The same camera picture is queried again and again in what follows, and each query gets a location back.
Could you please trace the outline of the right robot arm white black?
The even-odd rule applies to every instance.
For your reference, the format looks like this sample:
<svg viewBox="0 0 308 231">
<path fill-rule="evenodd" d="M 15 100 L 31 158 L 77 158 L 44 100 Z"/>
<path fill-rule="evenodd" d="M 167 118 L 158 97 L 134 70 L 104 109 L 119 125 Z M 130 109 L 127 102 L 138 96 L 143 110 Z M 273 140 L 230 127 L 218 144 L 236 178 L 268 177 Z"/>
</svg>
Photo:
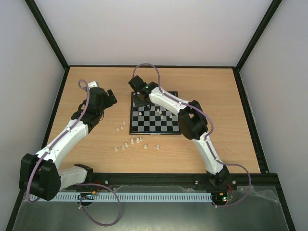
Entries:
<svg viewBox="0 0 308 231">
<path fill-rule="evenodd" d="M 205 162 L 209 183 L 216 189 L 225 185 L 229 171 L 211 142 L 208 120 L 199 102 L 182 100 L 155 82 L 147 84 L 139 76 L 134 76 L 128 84 L 137 94 L 134 100 L 137 103 L 146 106 L 154 103 L 177 116 L 182 135 L 194 142 Z"/>
</svg>

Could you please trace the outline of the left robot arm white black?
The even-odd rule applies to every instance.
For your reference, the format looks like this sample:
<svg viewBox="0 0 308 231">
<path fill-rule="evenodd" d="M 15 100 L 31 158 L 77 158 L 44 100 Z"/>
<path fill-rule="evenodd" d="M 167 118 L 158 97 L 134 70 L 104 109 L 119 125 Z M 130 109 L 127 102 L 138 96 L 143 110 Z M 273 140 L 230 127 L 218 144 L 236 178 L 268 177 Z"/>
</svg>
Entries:
<svg viewBox="0 0 308 231">
<path fill-rule="evenodd" d="M 84 183 L 93 173 L 92 168 L 82 164 L 59 170 L 72 148 L 103 119 L 105 109 L 117 102 L 111 90 L 104 90 L 95 82 L 86 91 L 87 98 L 62 132 L 35 154 L 25 154 L 22 158 L 19 188 L 27 197 L 34 195 L 49 201 L 63 188 Z"/>
</svg>

